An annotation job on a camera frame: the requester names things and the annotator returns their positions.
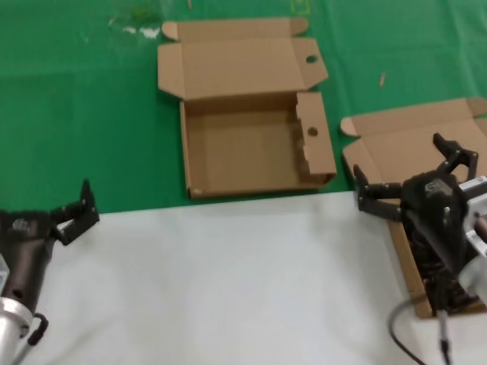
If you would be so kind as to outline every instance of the hole in cardboard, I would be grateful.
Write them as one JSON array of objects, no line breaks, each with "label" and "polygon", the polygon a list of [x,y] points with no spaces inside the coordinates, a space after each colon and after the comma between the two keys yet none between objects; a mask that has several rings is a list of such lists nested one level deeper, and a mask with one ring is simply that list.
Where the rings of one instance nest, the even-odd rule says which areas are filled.
[{"label": "hole in cardboard", "polygon": [[189,184],[205,196],[321,187],[301,168],[296,104],[287,93],[186,101]]},{"label": "hole in cardboard", "polygon": [[318,61],[318,57],[314,55],[308,56],[306,58],[306,63],[315,63],[316,61]]},{"label": "hole in cardboard", "polygon": [[307,134],[311,137],[316,137],[318,135],[318,129],[316,129],[315,127],[310,127],[307,129]]}]

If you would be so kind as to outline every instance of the green tablecloth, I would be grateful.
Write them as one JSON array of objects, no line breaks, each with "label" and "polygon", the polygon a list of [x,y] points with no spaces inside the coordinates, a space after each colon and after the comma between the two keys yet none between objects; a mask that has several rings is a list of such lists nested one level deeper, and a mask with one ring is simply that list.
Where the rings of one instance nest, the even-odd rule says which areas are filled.
[{"label": "green tablecloth", "polygon": [[[305,16],[339,177],[342,117],[487,94],[487,1],[0,0],[0,207],[48,208],[88,177],[102,212],[191,204],[177,101],[158,92],[165,20]],[[380,76],[387,74],[384,86]]]}]

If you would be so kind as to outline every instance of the cardboard box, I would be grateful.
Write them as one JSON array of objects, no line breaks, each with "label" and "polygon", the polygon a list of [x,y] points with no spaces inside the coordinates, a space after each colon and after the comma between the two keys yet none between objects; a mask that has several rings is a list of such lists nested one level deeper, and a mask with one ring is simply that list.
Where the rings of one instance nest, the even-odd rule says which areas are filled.
[{"label": "cardboard box", "polygon": [[[433,145],[433,134],[455,140],[479,153],[477,175],[487,175],[487,119],[477,118],[487,113],[487,100],[456,99],[390,109],[377,113],[344,118],[341,130],[360,137],[343,151],[349,169],[359,165],[370,183],[403,183],[404,180],[436,169],[444,161]],[[454,171],[459,181],[466,178],[466,168]],[[406,286],[412,297],[425,293],[402,224],[389,223],[390,233],[403,270]],[[484,310],[473,306],[469,312]],[[416,314],[431,317],[431,306],[422,302],[415,306]]]},{"label": "cardboard box", "polygon": [[318,189],[336,166],[320,93],[328,77],[304,18],[166,22],[159,88],[179,97],[192,198]]}]

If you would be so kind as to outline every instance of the silver metal cylinder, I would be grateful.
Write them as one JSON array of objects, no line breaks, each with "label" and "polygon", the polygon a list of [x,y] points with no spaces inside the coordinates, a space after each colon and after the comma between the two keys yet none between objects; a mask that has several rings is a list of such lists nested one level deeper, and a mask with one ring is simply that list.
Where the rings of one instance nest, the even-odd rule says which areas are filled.
[{"label": "silver metal cylinder", "polygon": [[0,315],[0,364],[11,365],[17,344],[21,338],[21,328],[17,321],[7,314]]},{"label": "silver metal cylinder", "polygon": [[17,344],[29,332],[33,315],[16,300],[0,298],[0,365],[11,365]]}]

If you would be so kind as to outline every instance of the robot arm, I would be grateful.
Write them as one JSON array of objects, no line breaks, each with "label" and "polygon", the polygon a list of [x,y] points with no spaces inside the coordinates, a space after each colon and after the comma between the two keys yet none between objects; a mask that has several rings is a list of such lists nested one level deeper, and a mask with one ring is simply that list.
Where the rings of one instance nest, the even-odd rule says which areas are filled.
[{"label": "robot arm", "polygon": [[45,318],[35,312],[54,243],[59,240],[69,245],[99,220],[88,181],[83,183],[78,202],[51,212],[0,211],[1,365],[12,364],[18,342],[29,333],[34,316],[46,326]]},{"label": "robot arm", "polygon": [[[358,208],[391,221],[408,222],[462,288],[487,303],[487,177],[475,178],[477,153],[439,134],[434,135],[433,143],[446,160],[436,170],[413,176],[402,185],[369,184],[354,166]],[[461,164],[469,168],[468,181],[459,184],[451,173]],[[385,198],[400,203],[382,202]]]}]

